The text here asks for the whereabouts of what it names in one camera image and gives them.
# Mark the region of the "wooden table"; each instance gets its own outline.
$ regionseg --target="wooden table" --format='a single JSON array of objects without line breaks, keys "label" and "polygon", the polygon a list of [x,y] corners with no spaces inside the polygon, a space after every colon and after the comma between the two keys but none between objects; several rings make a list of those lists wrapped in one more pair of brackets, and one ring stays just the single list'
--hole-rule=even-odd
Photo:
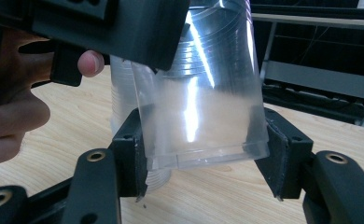
[{"label": "wooden table", "polygon": [[[25,135],[21,153],[0,164],[0,186],[24,186],[29,195],[70,177],[77,157],[108,147],[112,134],[107,67],[79,88],[49,84],[34,90],[51,109],[45,126]],[[334,150],[364,169],[364,128],[266,105],[311,137],[314,152]],[[255,163],[174,170],[167,185],[136,203],[121,199],[124,223],[304,223],[301,200],[278,202]]]}]

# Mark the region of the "clear plastic cup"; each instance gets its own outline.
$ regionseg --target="clear plastic cup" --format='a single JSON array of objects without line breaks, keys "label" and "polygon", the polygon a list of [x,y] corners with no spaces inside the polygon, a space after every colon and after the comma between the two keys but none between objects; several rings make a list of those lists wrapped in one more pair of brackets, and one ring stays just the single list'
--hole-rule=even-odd
[{"label": "clear plastic cup", "polygon": [[132,63],[148,170],[268,156],[249,2],[192,0],[169,71]]},{"label": "clear plastic cup", "polygon": [[[130,61],[116,56],[110,57],[112,77],[112,117],[110,126],[115,135],[130,113],[138,107]],[[147,173],[147,193],[159,189],[170,179],[171,170]]]}]

